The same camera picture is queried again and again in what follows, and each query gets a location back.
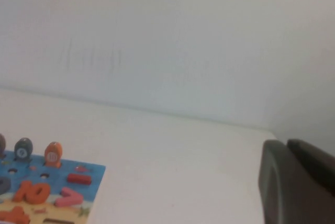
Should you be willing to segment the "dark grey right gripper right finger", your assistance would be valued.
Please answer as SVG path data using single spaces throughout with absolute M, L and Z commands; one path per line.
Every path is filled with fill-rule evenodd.
M 286 146 L 317 184 L 334 193 L 334 156 L 300 139 L 289 139 Z

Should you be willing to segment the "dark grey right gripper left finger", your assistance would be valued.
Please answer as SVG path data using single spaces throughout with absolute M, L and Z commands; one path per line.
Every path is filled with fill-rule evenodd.
M 334 193 L 279 140 L 263 143 L 258 179 L 265 223 L 334 223 Z

